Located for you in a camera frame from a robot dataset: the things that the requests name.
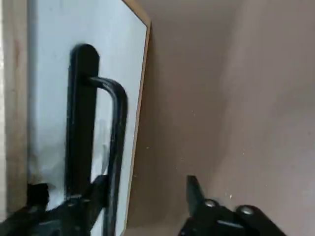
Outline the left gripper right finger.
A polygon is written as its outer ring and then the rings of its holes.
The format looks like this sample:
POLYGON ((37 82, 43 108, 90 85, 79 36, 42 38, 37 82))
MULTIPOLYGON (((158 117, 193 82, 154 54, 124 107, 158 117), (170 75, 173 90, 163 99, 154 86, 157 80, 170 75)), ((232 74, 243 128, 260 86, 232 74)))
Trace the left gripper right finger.
POLYGON ((230 210, 207 199, 196 176, 187 176, 189 217, 180 236, 284 236, 285 233, 259 208, 239 205, 230 210))

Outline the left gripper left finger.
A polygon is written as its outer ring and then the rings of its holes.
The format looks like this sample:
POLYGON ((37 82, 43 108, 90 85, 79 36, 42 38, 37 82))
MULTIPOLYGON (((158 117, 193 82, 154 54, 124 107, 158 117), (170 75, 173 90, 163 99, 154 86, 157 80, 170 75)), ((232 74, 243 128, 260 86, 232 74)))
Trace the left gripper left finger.
POLYGON ((2 236, 88 236, 106 203, 108 177, 98 176, 83 195, 47 210, 48 185, 29 184, 27 204, 0 224, 2 236))

